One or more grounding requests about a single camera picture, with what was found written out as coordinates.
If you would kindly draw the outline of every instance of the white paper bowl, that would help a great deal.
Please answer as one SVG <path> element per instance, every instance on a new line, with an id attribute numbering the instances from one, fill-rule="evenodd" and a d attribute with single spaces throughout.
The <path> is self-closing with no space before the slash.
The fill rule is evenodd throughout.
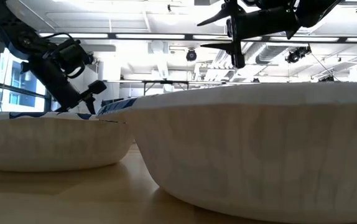
<path id="1" fill-rule="evenodd" d="M 75 113 L 0 113 L 0 170 L 48 172 L 114 164 L 133 137 L 123 123 Z"/>
<path id="2" fill-rule="evenodd" d="M 119 114 L 152 178 L 183 201 L 273 222 L 357 222 L 357 83 L 182 91 L 99 118 Z"/>

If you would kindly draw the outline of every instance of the table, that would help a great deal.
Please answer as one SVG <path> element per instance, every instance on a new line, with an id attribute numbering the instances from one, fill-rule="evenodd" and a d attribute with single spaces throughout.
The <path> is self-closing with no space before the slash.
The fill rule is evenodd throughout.
<path id="1" fill-rule="evenodd" d="M 170 196 L 152 180 L 138 151 L 99 169 L 0 172 L 0 224 L 252 223 Z"/>

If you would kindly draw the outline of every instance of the wooden table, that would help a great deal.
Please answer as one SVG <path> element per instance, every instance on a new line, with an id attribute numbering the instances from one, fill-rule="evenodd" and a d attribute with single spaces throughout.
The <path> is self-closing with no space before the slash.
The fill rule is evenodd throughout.
<path id="1" fill-rule="evenodd" d="M 194 207 L 152 180 L 141 154 L 78 172 L 0 172 L 0 224 L 266 223 Z"/>

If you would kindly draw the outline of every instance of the ceiling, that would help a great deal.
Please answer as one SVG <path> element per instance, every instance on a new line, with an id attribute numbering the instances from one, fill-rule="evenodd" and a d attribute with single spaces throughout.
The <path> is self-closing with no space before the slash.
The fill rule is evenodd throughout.
<path id="1" fill-rule="evenodd" d="M 127 33 L 174 33 L 174 34 L 223 34 L 224 20 L 197 27 L 196 24 L 217 13 L 220 1 L 202 0 L 8 0 L 9 8 L 24 22 L 43 33 L 54 32 L 127 32 Z M 242 6 L 246 11 L 254 7 Z M 357 6 L 336 7 L 326 18 L 311 29 L 302 29 L 306 35 L 357 35 Z M 121 72 L 127 77 L 148 79 L 160 72 L 161 61 L 169 74 L 175 78 L 216 80 L 227 76 L 232 66 L 230 58 L 219 50 L 201 48 L 200 41 L 165 41 L 166 54 L 153 54 L 150 42 L 146 40 L 83 40 L 84 45 L 115 46 L 113 57 L 119 59 Z M 254 76 L 267 82 L 286 80 L 308 80 L 324 75 L 332 69 L 338 76 L 349 74 L 349 68 L 357 65 L 355 44 L 311 44 L 314 56 L 308 55 L 299 63 L 285 62 L 285 56 L 295 46 L 288 45 L 267 65 L 251 65 L 234 71 L 229 79 L 245 81 Z M 188 62 L 188 49 L 195 49 L 197 60 Z M 248 44 L 243 52 L 255 46 Z M 110 55 L 101 57 L 108 61 Z"/>

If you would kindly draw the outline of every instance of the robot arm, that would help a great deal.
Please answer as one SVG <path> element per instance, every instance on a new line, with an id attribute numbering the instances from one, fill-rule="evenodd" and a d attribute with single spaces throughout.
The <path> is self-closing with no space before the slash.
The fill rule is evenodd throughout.
<path id="1" fill-rule="evenodd" d="M 57 45 L 48 40 L 52 36 L 39 37 L 33 28 L 9 10 L 6 0 L 0 0 L 0 36 L 14 56 L 28 61 L 22 63 L 22 71 L 31 71 L 60 103 L 61 108 L 57 111 L 68 111 L 84 101 L 90 113 L 95 114 L 93 94 L 104 91 L 105 84 L 95 81 L 81 94 L 68 81 L 68 78 L 78 77 L 85 66 L 94 61 L 92 54 L 87 54 L 80 46 L 79 40 L 69 37 Z M 76 74 L 69 75 L 78 68 Z"/>
<path id="2" fill-rule="evenodd" d="M 230 16 L 227 20 L 228 36 L 233 38 L 230 44 L 206 44 L 210 47 L 227 51 L 231 55 L 236 68 L 245 66 L 244 55 L 241 52 L 241 40 L 260 35 L 286 32 L 288 39 L 301 27 L 312 27 L 323 19 L 336 5 L 343 0 L 243 0 L 247 5 L 261 8 L 256 12 L 246 13 L 238 6 L 238 0 L 225 0 L 221 11 L 198 26 L 215 22 Z"/>

